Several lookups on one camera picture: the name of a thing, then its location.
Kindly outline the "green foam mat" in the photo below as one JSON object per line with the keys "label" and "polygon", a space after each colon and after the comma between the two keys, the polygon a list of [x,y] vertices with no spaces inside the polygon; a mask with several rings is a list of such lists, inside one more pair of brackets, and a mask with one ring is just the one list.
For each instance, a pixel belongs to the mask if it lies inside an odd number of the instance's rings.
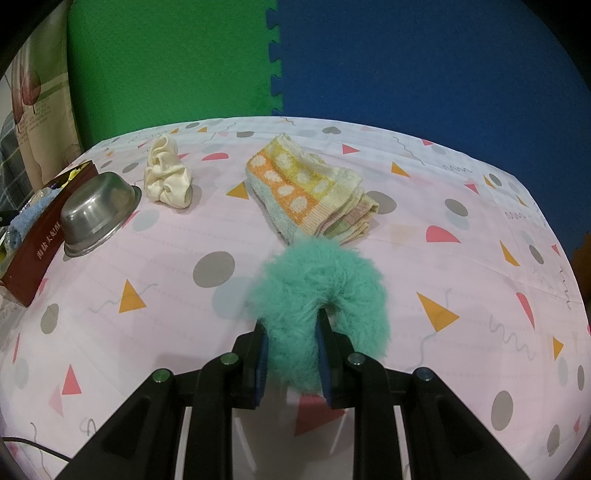
{"label": "green foam mat", "polygon": [[84,148],[152,126],[270,115],[274,1],[75,1],[69,83]]}

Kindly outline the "stainless steel bowl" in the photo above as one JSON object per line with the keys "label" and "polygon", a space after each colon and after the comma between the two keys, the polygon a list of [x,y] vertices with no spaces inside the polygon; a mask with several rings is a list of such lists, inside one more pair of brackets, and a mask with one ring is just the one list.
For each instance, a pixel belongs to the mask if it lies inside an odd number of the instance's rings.
{"label": "stainless steel bowl", "polygon": [[80,257],[104,244],[136,210],[141,189],[114,172],[98,174],[67,199],[60,212],[64,253]]}

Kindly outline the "light blue fuzzy sock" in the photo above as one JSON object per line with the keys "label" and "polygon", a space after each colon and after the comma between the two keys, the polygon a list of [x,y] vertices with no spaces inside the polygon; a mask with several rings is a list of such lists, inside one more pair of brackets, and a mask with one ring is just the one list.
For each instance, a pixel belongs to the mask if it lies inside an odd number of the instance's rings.
{"label": "light blue fuzzy sock", "polygon": [[34,205],[24,209],[16,216],[8,226],[5,246],[8,253],[15,252],[22,244],[24,238],[32,228],[33,224],[41,216],[52,199],[47,196],[38,200]]}

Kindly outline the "folded orange yellow towel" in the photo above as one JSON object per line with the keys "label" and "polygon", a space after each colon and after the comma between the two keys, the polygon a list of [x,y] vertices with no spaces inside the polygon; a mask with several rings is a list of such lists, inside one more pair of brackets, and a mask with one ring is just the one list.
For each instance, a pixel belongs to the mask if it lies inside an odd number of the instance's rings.
{"label": "folded orange yellow towel", "polygon": [[369,231],[379,210],[358,173],[325,163],[287,134],[254,154],[245,174],[273,226],[290,244],[308,237],[352,242]]}

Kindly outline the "cream satin scrunchie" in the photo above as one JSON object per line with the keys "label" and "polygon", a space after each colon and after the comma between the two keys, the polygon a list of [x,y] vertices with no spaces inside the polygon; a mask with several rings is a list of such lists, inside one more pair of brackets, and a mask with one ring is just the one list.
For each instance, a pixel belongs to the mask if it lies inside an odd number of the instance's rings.
{"label": "cream satin scrunchie", "polygon": [[152,144],[143,175],[144,191],[149,200],[174,209],[190,207],[192,173],[178,157],[175,140],[168,134]]}

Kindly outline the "dark red box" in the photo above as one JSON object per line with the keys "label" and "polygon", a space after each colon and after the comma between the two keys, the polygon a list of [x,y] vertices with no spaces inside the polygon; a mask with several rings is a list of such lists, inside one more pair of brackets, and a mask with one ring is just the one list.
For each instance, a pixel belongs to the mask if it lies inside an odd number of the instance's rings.
{"label": "dark red box", "polygon": [[45,272],[64,241],[61,210],[69,197],[85,182],[97,175],[92,160],[60,174],[53,180],[60,189],[24,236],[14,254],[7,257],[8,265],[1,268],[1,290],[11,301],[24,307],[31,305]]}

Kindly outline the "teal fluffy scrunchie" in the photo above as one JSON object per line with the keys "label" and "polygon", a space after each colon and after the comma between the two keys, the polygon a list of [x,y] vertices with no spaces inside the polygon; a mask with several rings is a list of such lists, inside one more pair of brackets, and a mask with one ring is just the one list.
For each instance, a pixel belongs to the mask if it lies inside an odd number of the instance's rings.
{"label": "teal fluffy scrunchie", "polygon": [[381,359],[391,338],[387,301],[372,261],[332,240],[311,238],[263,265],[246,306],[266,329],[271,374],[301,393],[318,393],[318,313],[327,311],[332,329],[348,336],[356,351]]}

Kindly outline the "blue foam mat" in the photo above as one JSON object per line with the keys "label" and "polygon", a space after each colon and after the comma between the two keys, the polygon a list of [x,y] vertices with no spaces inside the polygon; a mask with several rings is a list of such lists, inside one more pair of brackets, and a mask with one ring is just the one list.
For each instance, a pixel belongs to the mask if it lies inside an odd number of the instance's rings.
{"label": "blue foam mat", "polygon": [[287,116],[407,133],[521,180],[563,247],[590,230],[590,91],[519,1],[281,1]]}

